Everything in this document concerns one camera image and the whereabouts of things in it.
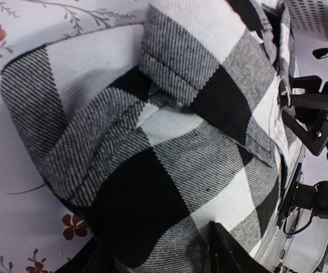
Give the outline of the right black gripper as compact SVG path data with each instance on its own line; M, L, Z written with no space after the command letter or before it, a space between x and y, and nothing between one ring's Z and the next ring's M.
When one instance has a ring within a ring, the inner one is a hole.
M295 115L283 108L284 123L313 155L326 148L328 161L328 82L322 84L318 76L305 76L294 78L290 86L305 93L290 96Z

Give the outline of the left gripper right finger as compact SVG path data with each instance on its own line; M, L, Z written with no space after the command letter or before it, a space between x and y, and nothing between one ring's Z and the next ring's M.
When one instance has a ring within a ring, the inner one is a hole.
M269 273L220 223L209 223L208 239L211 272Z

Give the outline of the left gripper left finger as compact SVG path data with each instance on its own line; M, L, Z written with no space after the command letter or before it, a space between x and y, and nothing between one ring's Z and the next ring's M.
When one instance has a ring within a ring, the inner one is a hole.
M111 273L116 272L112 257L95 238L55 273Z

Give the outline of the black white plaid shirt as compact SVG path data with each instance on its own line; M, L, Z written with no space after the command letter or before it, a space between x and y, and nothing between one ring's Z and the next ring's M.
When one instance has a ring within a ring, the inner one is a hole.
M255 259L300 143L280 96L297 71L285 1L146 1L124 65L36 169L116 272L209 272L209 223Z

